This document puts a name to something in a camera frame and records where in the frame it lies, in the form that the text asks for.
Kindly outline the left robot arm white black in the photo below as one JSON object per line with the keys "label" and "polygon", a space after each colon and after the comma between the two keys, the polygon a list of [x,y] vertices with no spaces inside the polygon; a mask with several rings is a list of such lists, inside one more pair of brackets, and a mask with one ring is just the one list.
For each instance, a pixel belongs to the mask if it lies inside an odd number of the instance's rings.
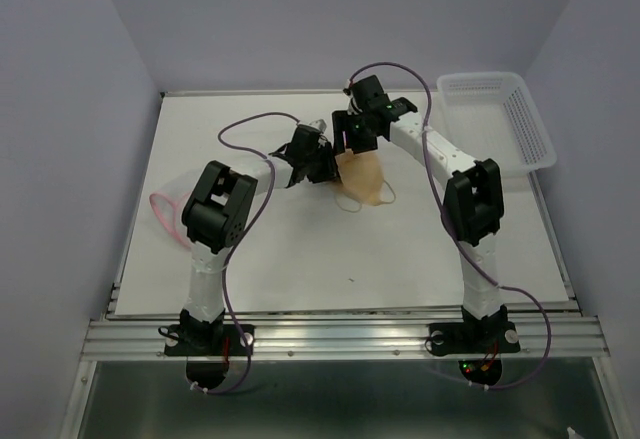
{"label": "left robot arm white black", "polygon": [[231,311],[226,280],[231,254],[257,221],[249,217],[255,198],[263,198],[256,211],[260,215],[278,189],[338,177],[325,130],[323,120],[301,123],[288,143],[268,155],[258,151],[255,160],[236,168],[219,161],[204,167],[181,209],[191,272],[178,322],[158,328],[167,356],[220,356],[230,345],[250,347],[251,326],[225,323]]}

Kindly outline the pink-trimmed mesh laundry bag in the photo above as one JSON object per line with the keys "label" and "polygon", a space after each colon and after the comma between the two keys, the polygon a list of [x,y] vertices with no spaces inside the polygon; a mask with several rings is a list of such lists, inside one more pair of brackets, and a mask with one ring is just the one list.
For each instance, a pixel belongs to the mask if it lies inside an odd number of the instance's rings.
{"label": "pink-trimmed mesh laundry bag", "polygon": [[149,195],[151,209],[166,233],[183,248],[189,250],[191,242],[182,224],[182,212],[200,177],[196,169],[173,178]]}

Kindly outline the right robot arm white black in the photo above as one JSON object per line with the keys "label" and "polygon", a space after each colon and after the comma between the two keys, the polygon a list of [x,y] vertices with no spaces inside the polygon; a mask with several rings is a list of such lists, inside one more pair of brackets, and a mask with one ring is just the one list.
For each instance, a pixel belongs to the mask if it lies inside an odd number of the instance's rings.
{"label": "right robot arm white black", "polygon": [[496,234],[504,215],[498,164],[463,152],[427,123],[403,120],[417,107],[404,97],[390,99],[376,76],[350,80],[344,92],[347,110],[332,115],[335,151],[371,152],[384,138],[424,165],[445,231],[459,252],[462,318],[429,324],[427,350],[438,357],[518,352],[497,281]]}

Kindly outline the beige bra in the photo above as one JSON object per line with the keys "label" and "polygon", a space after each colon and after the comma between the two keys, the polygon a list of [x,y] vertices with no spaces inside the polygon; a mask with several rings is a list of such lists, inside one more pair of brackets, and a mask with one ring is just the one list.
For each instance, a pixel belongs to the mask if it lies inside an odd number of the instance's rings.
{"label": "beige bra", "polygon": [[335,156],[339,178],[332,184],[334,197],[342,195],[358,204],[353,209],[344,208],[336,198],[336,204],[344,211],[356,213],[363,205],[390,205],[397,195],[385,180],[380,159],[375,151],[355,154],[347,149]]}

